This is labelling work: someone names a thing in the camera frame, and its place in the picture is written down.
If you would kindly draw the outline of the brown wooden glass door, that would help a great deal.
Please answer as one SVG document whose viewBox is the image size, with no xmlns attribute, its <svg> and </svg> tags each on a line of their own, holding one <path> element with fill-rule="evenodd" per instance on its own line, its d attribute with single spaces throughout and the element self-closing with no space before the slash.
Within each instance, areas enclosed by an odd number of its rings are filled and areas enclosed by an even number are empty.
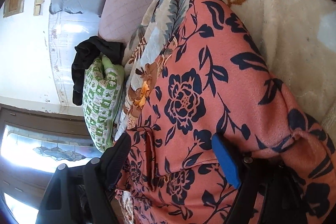
<svg viewBox="0 0 336 224">
<path fill-rule="evenodd" d="M 1 105 L 1 202 L 12 223 L 35 223 L 57 167 L 100 157 L 83 117 Z"/>
</svg>

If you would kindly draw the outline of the orange black floral garment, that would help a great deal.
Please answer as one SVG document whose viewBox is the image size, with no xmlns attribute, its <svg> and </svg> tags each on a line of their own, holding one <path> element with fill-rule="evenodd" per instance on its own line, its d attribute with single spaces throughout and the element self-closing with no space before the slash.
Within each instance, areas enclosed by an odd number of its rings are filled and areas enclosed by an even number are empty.
<svg viewBox="0 0 336 224">
<path fill-rule="evenodd" d="M 134 223 L 225 223 L 238 192 L 213 152 L 214 134 L 244 156 L 287 167 L 307 223 L 335 223 L 335 146 L 272 75 L 222 0 L 190 0 L 185 20 L 142 70 L 141 112 L 117 194 Z"/>
</svg>

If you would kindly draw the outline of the black garment on pillow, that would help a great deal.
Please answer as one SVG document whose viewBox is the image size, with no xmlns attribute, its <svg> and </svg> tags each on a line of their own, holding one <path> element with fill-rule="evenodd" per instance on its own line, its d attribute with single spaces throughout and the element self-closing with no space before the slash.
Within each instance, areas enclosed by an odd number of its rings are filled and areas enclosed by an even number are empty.
<svg viewBox="0 0 336 224">
<path fill-rule="evenodd" d="M 73 104 L 81 106 L 83 103 L 85 71 L 93 64 L 94 60 L 103 54 L 113 64 L 121 65 L 124 49 L 123 43 L 107 42 L 98 36 L 91 36 L 75 47 L 76 55 L 71 66 Z"/>
</svg>

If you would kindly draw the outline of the green white checkered pillow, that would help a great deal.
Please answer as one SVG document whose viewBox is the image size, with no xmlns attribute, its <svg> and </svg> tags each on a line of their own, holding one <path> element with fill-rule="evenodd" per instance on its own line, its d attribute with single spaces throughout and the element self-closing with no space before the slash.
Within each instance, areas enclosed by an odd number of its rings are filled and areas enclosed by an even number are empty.
<svg viewBox="0 0 336 224">
<path fill-rule="evenodd" d="M 96 58 L 85 71 L 83 112 L 95 147 L 104 152 L 112 147 L 116 119 L 121 110 L 124 68 L 106 55 Z"/>
</svg>

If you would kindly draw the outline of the leaf pattern fleece blanket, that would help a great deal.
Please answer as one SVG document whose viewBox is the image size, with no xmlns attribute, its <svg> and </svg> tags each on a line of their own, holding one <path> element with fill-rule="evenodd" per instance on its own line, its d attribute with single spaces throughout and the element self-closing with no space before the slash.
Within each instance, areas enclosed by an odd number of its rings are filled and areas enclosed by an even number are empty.
<svg viewBox="0 0 336 224">
<path fill-rule="evenodd" d="M 238 190 L 214 136 L 283 170 L 273 199 L 302 223 L 335 223 L 335 0 L 153 0 L 129 47 L 129 223 L 226 223 Z"/>
</svg>

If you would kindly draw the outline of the beige wall switch right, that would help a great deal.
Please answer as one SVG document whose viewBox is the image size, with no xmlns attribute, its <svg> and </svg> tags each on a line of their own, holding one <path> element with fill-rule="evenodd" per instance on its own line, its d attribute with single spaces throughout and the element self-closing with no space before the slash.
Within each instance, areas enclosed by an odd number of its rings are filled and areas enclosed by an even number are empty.
<svg viewBox="0 0 336 224">
<path fill-rule="evenodd" d="M 41 14 L 42 5 L 34 5 L 34 16 L 39 16 Z"/>
</svg>

